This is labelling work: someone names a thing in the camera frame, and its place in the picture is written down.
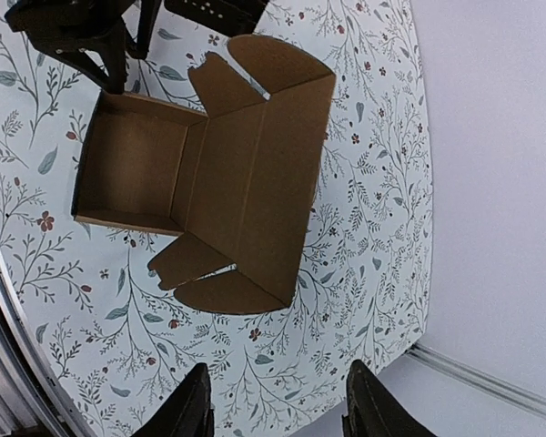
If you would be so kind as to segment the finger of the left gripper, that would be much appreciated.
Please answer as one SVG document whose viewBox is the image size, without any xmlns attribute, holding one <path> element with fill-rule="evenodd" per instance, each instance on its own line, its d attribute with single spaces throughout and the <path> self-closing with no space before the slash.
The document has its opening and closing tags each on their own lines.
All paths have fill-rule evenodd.
<svg viewBox="0 0 546 437">
<path fill-rule="evenodd" d="M 106 92 L 111 92 L 114 90 L 114 83 L 111 80 L 110 76 L 107 75 L 104 70 L 95 63 L 95 61 L 86 53 L 83 48 L 57 48 L 56 58 L 60 62 L 71 66 L 79 73 L 89 78 L 102 90 L 105 90 Z"/>
<path fill-rule="evenodd" d="M 102 58 L 107 68 L 108 81 L 106 91 L 110 94 L 122 94 L 126 82 L 126 26 L 118 20 L 105 35 Z"/>
</svg>

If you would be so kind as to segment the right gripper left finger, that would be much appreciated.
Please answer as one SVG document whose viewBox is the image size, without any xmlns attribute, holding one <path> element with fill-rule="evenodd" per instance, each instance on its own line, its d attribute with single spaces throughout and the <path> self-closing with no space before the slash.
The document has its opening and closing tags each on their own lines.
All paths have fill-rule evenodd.
<svg viewBox="0 0 546 437">
<path fill-rule="evenodd" d="M 213 437 L 208 367 L 197 363 L 133 437 Z"/>
</svg>

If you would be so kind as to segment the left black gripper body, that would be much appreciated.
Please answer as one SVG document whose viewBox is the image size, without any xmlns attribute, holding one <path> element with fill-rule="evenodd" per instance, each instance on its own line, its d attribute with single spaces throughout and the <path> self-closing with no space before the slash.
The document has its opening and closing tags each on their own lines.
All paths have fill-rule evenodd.
<svg viewBox="0 0 546 437">
<path fill-rule="evenodd" d="M 132 48 L 126 34 L 123 13 L 130 1 L 18 1 L 5 13 L 5 21 L 15 33 L 23 33 L 34 49 L 50 54 L 92 44 L 117 26 L 119 40 L 113 48 Z"/>
</svg>

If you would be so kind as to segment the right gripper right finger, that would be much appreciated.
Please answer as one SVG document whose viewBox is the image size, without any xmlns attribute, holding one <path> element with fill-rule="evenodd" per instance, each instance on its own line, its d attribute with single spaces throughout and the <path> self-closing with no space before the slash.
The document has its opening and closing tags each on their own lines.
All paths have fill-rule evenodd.
<svg viewBox="0 0 546 437">
<path fill-rule="evenodd" d="M 346 437 L 434 437 L 414 419 L 362 360 L 354 360 L 346 382 Z"/>
</svg>

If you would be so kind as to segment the brown cardboard box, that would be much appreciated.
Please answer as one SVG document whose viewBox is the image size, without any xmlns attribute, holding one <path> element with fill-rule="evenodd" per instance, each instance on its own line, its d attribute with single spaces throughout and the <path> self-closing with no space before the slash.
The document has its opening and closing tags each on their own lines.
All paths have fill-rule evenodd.
<svg viewBox="0 0 546 437">
<path fill-rule="evenodd" d="M 188 71 L 202 111 L 101 93 L 71 212 L 170 235 L 149 261 L 190 308 L 245 315 L 291 304 L 336 84 L 272 36 L 242 35 Z"/>
</svg>

